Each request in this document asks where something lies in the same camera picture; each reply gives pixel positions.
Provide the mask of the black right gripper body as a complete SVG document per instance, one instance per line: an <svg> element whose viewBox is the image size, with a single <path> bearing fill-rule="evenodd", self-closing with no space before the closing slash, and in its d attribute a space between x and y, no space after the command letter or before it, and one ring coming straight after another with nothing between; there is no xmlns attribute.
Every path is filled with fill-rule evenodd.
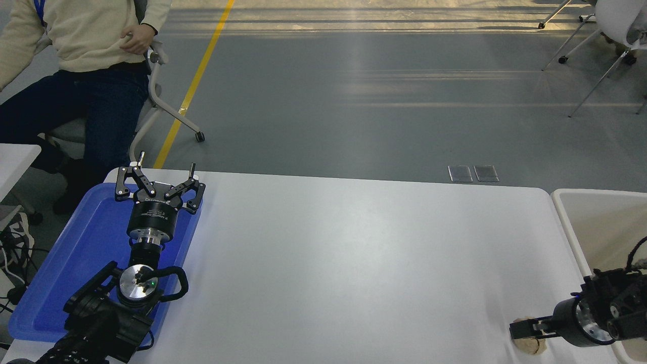
<svg viewBox="0 0 647 364"><path fill-rule="evenodd" d="M552 327L556 334L568 343L578 347L590 346L590 341L576 319L576 308L580 299L568 299L559 302L553 310Z"/></svg>

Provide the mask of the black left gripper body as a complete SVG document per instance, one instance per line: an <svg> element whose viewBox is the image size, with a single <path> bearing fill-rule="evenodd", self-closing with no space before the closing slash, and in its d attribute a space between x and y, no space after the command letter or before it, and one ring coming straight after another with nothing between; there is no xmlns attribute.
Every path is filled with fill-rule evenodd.
<svg viewBox="0 0 647 364"><path fill-rule="evenodd" d="M146 230L156 230L164 238L173 238L175 235L178 212L182 205L180 197L165 200L172 185L153 182L156 191L154 197L148 196L145 189L139 189L133 197L134 206L126 228L131 238L138 238Z"/></svg>

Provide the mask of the person's left hand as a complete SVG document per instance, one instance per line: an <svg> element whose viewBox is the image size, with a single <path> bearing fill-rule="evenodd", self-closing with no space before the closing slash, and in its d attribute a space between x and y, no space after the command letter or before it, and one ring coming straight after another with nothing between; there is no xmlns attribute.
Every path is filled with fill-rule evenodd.
<svg viewBox="0 0 647 364"><path fill-rule="evenodd" d="M146 23L131 25L121 32L121 38L128 38L120 48L132 55L143 55L152 44L157 31Z"/></svg>

